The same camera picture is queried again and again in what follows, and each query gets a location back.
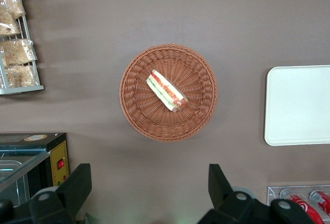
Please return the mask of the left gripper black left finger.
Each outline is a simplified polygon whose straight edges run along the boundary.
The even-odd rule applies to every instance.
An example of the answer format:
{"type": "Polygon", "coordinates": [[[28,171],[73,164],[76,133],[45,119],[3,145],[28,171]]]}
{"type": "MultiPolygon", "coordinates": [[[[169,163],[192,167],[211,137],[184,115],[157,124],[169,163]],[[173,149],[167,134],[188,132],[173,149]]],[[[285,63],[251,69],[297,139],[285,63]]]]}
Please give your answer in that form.
{"type": "Polygon", "coordinates": [[[75,223],[92,190],[91,166],[80,164],[55,190],[43,190],[15,208],[15,223],[75,223]]]}

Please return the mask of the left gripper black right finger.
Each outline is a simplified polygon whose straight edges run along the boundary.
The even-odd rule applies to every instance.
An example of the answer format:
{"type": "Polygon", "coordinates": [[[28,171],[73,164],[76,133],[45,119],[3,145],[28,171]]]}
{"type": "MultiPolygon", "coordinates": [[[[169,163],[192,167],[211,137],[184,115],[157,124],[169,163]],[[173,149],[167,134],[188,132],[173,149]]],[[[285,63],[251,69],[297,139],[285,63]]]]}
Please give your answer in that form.
{"type": "Polygon", "coordinates": [[[199,223],[322,223],[318,212],[305,211],[288,199],[275,199],[270,205],[241,190],[233,190],[221,167],[210,164],[208,192],[213,208],[199,223]]]}

